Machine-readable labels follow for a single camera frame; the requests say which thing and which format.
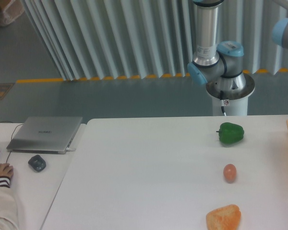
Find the forearm in cream sleeve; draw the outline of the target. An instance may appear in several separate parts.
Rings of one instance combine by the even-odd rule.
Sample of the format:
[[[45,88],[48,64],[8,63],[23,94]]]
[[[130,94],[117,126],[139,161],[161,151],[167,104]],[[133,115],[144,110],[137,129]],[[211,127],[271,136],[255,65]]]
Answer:
[[[10,178],[0,176],[0,230],[18,230],[17,203],[10,188]]]

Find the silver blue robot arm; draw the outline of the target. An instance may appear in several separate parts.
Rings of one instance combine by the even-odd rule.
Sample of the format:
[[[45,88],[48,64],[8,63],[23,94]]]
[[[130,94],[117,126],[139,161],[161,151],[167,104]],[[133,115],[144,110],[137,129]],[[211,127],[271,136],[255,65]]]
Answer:
[[[261,67],[288,67],[288,0],[196,0],[196,47],[187,69],[214,115],[247,115]]]

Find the person's hand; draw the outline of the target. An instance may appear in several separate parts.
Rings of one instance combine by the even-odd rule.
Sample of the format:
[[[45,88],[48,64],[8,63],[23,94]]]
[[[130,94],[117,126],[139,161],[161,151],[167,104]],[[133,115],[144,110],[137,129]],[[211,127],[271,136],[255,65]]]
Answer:
[[[12,179],[13,166],[11,166],[9,163],[0,163],[0,177]]]

